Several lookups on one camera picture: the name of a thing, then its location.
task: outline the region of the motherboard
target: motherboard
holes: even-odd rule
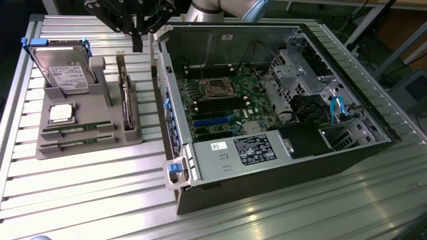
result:
[[[257,73],[240,69],[226,77],[176,77],[193,142],[264,132],[276,114]]]

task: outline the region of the green circuit board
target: green circuit board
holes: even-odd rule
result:
[[[245,122],[250,121],[257,121],[258,129],[264,132],[266,127],[274,122],[276,114],[273,113],[272,105],[268,101],[265,93],[261,91],[262,85],[254,73],[246,75],[242,72],[237,72],[234,76],[228,76],[225,78],[233,91],[232,96],[240,98],[244,96],[248,97],[249,105],[238,109],[221,111],[226,113],[225,115],[229,118],[226,123],[198,127],[194,127],[194,122],[198,119],[193,119],[193,117],[197,115],[197,112],[194,112],[193,102],[217,99],[209,96],[205,83],[206,81],[218,80],[222,78],[216,77],[204,79],[185,79],[177,77],[176,79],[193,142],[204,141],[201,140],[200,135],[225,132],[232,132],[232,136],[245,135],[246,133],[242,125]]]

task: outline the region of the blue cable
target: blue cable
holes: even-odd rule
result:
[[[329,111],[330,111],[330,123],[333,124],[333,112],[334,112],[334,102],[338,102],[338,111],[341,114],[345,114],[345,116],[348,116],[348,112],[345,110],[345,105],[344,105],[344,98],[341,96],[334,96],[330,100],[330,105],[329,105]]]

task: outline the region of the warning label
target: warning label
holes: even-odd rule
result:
[[[87,87],[81,66],[50,66],[47,69],[57,86],[62,90],[83,89]]]
[[[234,139],[233,144],[244,165],[257,164],[276,159],[276,154],[265,134]]]

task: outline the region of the floor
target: floor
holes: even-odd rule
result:
[[[87,12],[82,8],[81,0],[57,1],[61,14],[63,15],[86,15]],[[188,1],[180,1],[178,11],[185,12]],[[316,19],[325,23],[332,31],[342,30],[342,33],[336,32],[336,36],[344,42],[353,32],[356,25],[348,24],[342,28],[348,14],[354,10],[352,6],[333,6],[309,3],[293,3],[289,12],[285,12],[286,2],[272,3],[272,6],[265,14],[266,18],[288,18],[288,19]],[[13,78],[14,66],[17,56],[21,49],[19,39],[25,33],[26,23],[30,13],[42,14],[43,8],[41,0],[13,0],[0,1],[0,24],[1,35],[5,36],[0,39],[0,56],[6,56],[0,60],[0,117],[3,108],[3,99],[7,97],[10,82]],[[358,60],[368,71],[373,71],[380,63],[386,59],[390,54],[388,47],[378,41],[373,32],[366,34],[360,42]],[[392,70],[401,66],[401,62],[396,62],[385,71],[389,73]],[[382,82],[382,86],[389,88],[401,78],[404,78],[412,70],[405,67],[398,72],[393,73]]]

